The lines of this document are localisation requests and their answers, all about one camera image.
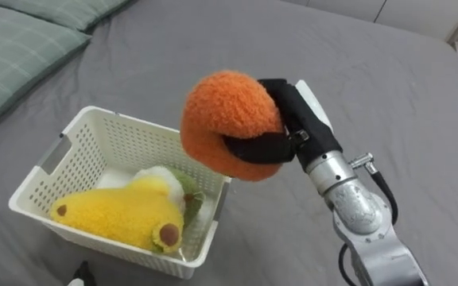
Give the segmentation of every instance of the black object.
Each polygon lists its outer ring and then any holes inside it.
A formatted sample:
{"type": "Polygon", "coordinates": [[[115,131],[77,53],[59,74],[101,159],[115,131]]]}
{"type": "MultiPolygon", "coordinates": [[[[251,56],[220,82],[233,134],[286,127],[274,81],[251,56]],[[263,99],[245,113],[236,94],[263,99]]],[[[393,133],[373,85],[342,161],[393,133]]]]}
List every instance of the black object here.
{"type": "Polygon", "coordinates": [[[223,137],[231,153],[241,160],[253,164],[280,164],[290,162],[294,151],[284,133],[264,133],[251,139],[223,137]]]}
{"type": "MultiPolygon", "coordinates": [[[[376,172],[375,174],[372,174],[371,177],[375,184],[377,184],[378,187],[381,189],[386,199],[388,199],[388,202],[391,206],[391,223],[395,225],[398,219],[398,205],[397,201],[395,200],[394,193],[390,190],[390,187],[388,187],[388,184],[386,183],[385,178],[382,176],[381,172],[376,172]]],[[[340,275],[342,276],[343,280],[346,281],[347,285],[356,286],[355,282],[353,282],[351,278],[349,278],[349,275],[347,274],[346,269],[344,268],[344,256],[346,254],[346,251],[347,244],[344,243],[339,252],[340,275]]]]}
{"type": "Polygon", "coordinates": [[[295,86],[285,79],[260,79],[280,110],[288,136],[265,133],[251,139],[225,137],[224,143],[239,159],[256,164],[285,163],[298,156],[305,170],[317,157],[330,151],[342,152],[332,130],[310,109],[295,86]]]}
{"type": "Polygon", "coordinates": [[[95,277],[91,274],[87,261],[83,261],[73,274],[73,280],[75,279],[81,279],[84,282],[84,286],[96,286],[95,277]]]}

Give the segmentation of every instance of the green plush toy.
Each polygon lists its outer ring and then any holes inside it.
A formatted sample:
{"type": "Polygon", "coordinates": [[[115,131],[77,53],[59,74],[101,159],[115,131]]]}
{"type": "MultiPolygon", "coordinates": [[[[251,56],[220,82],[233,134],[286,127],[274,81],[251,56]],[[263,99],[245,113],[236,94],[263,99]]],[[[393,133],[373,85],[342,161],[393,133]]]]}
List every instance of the green plush toy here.
{"type": "Polygon", "coordinates": [[[184,215],[184,228],[187,228],[203,205],[204,193],[196,181],[184,172],[164,166],[155,166],[139,171],[134,180],[145,176],[159,176],[170,187],[169,200],[175,203],[184,215]]]}

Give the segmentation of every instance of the yellow plush toy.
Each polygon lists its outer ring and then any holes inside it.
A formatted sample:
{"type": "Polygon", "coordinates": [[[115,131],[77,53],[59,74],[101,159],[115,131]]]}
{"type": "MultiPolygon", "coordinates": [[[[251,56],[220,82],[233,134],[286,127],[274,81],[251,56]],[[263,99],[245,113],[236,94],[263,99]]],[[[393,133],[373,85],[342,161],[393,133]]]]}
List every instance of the yellow plush toy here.
{"type": "Polygon", "coordinates": [[[158,253],[174,252],[181,245],[184,213],[196,214],[200,204],[185,211],[185,205],[192,205],[192,198],[199,196],[184,194],[177,187],[179,181],[174,181],[175,177],[166,170],[143,170],[123,188],[93,189],[65,196],[52,205],[50,216],[90,234],[158,253]]]}

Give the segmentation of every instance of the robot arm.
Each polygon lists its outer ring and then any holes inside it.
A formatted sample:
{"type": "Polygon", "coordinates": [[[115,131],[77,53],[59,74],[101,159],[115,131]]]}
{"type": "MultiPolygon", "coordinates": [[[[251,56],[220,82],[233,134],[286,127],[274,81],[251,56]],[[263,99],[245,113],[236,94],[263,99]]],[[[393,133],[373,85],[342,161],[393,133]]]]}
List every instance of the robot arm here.
{"type": "MultiPolygon", "coordinates": [[[[351,162],[333,136],[323,108],[304,81],[296,86],[283,79],[259,81],[273,98],[288,131],[284,140],[274,144],[273,157],[255,152],[259,140],[227,138],[227,147],[240,159],[265,164],[292,160],[296,155],[305,173],[333,212],[333,226],[351,251],[355,274],[362,286],[427,286],[429,285],[413,254],[398,239],[393,223],[397,206],[385,180],[373,164],[371,154],[351,162]],[[370,192],[355,173],[364,167],[390,200],[390,207],[370,192]]],[[[267,134],[276,138],[277,134],[267,134]]],[[[343,272],[344,279],[353,284],[343,272]]]]}

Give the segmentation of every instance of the brown spot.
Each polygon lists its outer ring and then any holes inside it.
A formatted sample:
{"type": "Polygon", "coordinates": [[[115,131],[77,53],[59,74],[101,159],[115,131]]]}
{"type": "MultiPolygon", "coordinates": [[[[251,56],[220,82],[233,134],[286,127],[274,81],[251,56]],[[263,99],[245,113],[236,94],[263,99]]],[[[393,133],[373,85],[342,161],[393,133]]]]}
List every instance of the brown spot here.
{"type": "Polygon", "coordinates": [[[195,197],[194,197],[193,194],[186,194],[186,195],[183,196],[183,200],[184,200],[186,203],[192,201],[194,198],[195,198],[195,197]]]}
{"type": "Polygon", "coordinates": [[[173,246],[180,238],[180,230],[172,223],[168,223],[160,229],[160,240],[167,246],[173,246]]]}
{"type": "Polygon", "coordinates": [[[64,214],[67,213],[67,205],[61,205],[60,207],[57,208],[56,212],[60,216],[64,216],[64,214]]]}

